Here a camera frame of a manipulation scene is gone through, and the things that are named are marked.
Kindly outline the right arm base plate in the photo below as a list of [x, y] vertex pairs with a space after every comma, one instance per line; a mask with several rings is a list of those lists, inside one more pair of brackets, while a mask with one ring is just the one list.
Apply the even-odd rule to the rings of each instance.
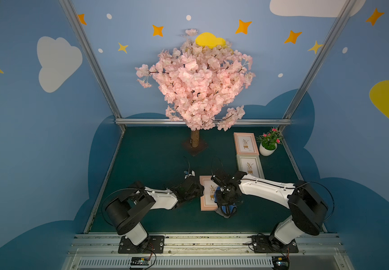
[[299, 252], [295, 240], [292, 240], [289, 244], [283, 244], [275, 238], [271, 240], [269, 235], [264, 234], [252, 235], [249, 246], [255, 253], [296, 254]]

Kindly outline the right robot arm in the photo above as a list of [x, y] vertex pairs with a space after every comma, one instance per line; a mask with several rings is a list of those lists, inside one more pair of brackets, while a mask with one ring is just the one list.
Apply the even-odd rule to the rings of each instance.
[[242, 171], [234, 175], [220, 171], [211, 180], [218, 185], [215, 202], [218, 213], [225, 218], [236, 213], [242, 195], [266, 199], [290, 210], [291, 215], [274, 227], [266, 241], [273, 250], [282, 249], [303, 234], [317, 236], [322, 231], [329, 207], [309, 182], [280, 183]]

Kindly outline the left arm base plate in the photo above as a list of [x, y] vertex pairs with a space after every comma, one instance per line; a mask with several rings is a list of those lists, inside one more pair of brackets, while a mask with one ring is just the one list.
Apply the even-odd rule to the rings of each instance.
[[164, 251], [165, 236], [147, 236], [139, 245], [134, 245], [127, 237], [121, 238], [118, 253], [119, 254], [140, 254], [154, 252], [162, 254]]

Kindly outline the green picture frame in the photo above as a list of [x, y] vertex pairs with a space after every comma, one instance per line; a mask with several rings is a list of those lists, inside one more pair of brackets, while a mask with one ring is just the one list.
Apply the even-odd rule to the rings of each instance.
[[264, 172], [258, 155], [237, 155], [238, 169], [257, 178], [264, 178]]

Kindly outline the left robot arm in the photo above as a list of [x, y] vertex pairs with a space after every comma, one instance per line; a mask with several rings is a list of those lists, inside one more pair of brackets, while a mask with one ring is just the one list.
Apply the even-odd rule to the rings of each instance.
[[113, 193], [115, 197], [103, 205], [103, 216], [124, 240], [144, 249], [149, 235], [141, 221], [150, 210], [179, 208], [203, 196], [204, 190], [193, 172], [181, 184], [166, 190], [151, 189], [137, 181]]

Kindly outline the blue and grey cloth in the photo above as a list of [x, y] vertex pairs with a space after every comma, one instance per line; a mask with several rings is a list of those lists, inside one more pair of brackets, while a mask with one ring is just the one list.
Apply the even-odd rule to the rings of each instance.
[[229, 199], [225, 192], [221, 191], [221, 188], [217, 188], [214, 193], [214, 202], [217, 205], [215, 213], [224, 218], [232, 217], [236, 211], [237, 206], [232, 199]]

